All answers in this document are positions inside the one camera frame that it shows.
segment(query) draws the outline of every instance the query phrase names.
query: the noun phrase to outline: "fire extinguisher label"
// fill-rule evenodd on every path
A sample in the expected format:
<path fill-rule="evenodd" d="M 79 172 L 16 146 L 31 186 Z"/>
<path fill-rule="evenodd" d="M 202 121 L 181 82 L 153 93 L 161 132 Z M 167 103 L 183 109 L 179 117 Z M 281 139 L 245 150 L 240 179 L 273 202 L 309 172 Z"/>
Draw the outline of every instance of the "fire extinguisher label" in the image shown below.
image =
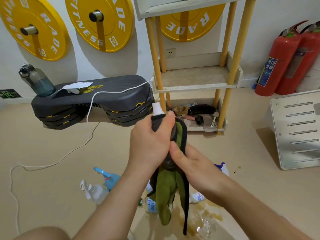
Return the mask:
<path fill-rule="evenodd" d="M 264 65 L 264 68 L 262 69 L 261 75 L 258 80 L 258 84 L 262 87 L 266 86 L 277 61 L 278 59 L 274 59 L 268 56 L 268 60 L 266 61 L 266 64 Z"/>
<path fill-rule="evenodd" d="M 290 61 L 287 70 L 284 73 L 285 78 L 293 78 L 297 69 L 299 68 L 300 63 L 303 60 L 304 55 L 308 51 L 308 48 L 299 47 L 297 48 L 292 60 Z"/>

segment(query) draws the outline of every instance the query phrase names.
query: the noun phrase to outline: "wall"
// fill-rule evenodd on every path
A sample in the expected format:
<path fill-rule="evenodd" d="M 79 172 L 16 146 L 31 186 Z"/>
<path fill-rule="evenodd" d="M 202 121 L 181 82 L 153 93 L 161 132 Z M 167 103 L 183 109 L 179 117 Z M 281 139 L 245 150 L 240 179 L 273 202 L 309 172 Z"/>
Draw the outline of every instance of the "wall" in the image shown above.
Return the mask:
<path fill-rule="evenodd" d="M 144 20 L 136 20 L 136 32 L 121 51 L 103 53 L 77 34 L 64 0 L 47 1 L 58 11 L 68 29 L 72 44 L 67 56 L 56 62 L 38 59 L 18 45 L 0 21 L 0 89 L 14 88 L 24 98 L 34 96 L 32 89 L 18 75 L 20 65 L 26 62 L 41 68 L 54 84 L 129 74 L 143 76 L 146 80 L 151 78 L 153 66 Z M 231 52 L 234 51 L 244 5 L 244 1 L 237 5 L 229 45 Z M 165 49 L 176 48 L 177 56 L 221 51 L 228 9 L 227 4 L 217 24 L 198 40 L 177 43 L 163 36 Z M 301 20 L 316 22 L 320 20 L 319 13 L 320 0 L 257 0 L 240 64 L 244 70 L 243 84 L 250 86 L 256 80 L 273 40 L 281 31 Z"/>

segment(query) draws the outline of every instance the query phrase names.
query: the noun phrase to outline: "hand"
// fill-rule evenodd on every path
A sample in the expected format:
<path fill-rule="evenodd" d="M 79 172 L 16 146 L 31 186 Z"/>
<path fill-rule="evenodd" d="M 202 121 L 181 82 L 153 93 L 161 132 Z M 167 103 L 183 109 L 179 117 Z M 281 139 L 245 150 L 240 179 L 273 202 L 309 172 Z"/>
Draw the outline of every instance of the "hand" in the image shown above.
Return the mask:
<path fill-rule="evenodd" d="M 170 143 L 170 155 L 176 165 L 186 174 L 189 183 L 207 199 L 223 206 L 224 187 L 232 181 L 222 173 L 205 155 L 186 144 L 186 156 L 174 141 Z"/>
<path fill-rule="evenodd" d="M 174 124 L 175 115 L 172 111 L 162 119 L 156 132 L 151 128 L 151 115 L 138 121 L 131 131 L 127 168 L 133 168 L 137 174 L 147 172 L 151 176 L 169 152 Z"/>

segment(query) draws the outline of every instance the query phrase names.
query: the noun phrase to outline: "metal peg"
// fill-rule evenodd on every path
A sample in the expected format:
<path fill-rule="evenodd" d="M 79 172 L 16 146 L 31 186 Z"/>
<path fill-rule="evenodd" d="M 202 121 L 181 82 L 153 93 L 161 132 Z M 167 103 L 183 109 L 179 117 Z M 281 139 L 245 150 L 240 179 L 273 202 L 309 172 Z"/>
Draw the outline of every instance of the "metal peg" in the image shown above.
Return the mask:
<path fill-rule="evenodd" d="M 29 27 L 20 28 L 20 32 L 25 36 L 37 35 L 38 29 L 36 27 L 34 27 L 33 25 L 30 25 Z"/>
<path fill-rule="evenodd" d="M 103 21 L 103 14 L 99 10 L 89 13 L 89 18 L 92 22 L 102 22 Z"/>
<path fill-rule="evenodd" d="M 211 128 L 214 127 L 214 122 L 216 121 L 216 118 L 219 117 L 219 115 L 220 115 L 219 112 L 214 112 L 213 113 L 214 118 L 213 118 L 213 121 L 212 121 L 212 124 L 211 124 Z"/>

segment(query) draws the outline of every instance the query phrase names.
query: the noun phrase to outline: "green cloth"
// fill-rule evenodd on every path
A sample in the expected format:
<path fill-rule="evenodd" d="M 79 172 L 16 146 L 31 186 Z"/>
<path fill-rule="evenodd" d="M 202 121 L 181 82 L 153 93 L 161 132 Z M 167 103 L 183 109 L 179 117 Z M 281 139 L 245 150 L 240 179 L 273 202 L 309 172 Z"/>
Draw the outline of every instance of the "green cloth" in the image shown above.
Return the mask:
<path fill-rule="evenodd" d="M 178 137 L 177 137 L 176 143 L 178 147 L 181 148 L 182 141 L 185 141 L 186 143 L 186 138 L 183 138 L 183 137 L 186 137 L 187 135 L 186 133 L 183 133 L 184 131 L 183 131 L 181 122 L 176 121 L 176 127 L 178 131 Z M 174 196 L 177 190 L 179 191 L 181 206 L 185 210 L 186 189 L 185 189 L 184 178 L 186 180 L 186 177 L 184 175 L 184 172 L 179 167 L 177 167 L 176 170 L 174 171 L 170 171 L 165 169 L 162 165 L 160 165 L 160 167 L 155 172 L 155 174 L 157 174 L 155 175 L 156 176 L 155 192 L 152 191 L 148 195 L 148 197 L 156 202 L 161 224 L 166 226 L 171 219 L 171 212 L 169 209 L 169 205 L 173 202 Z"/>

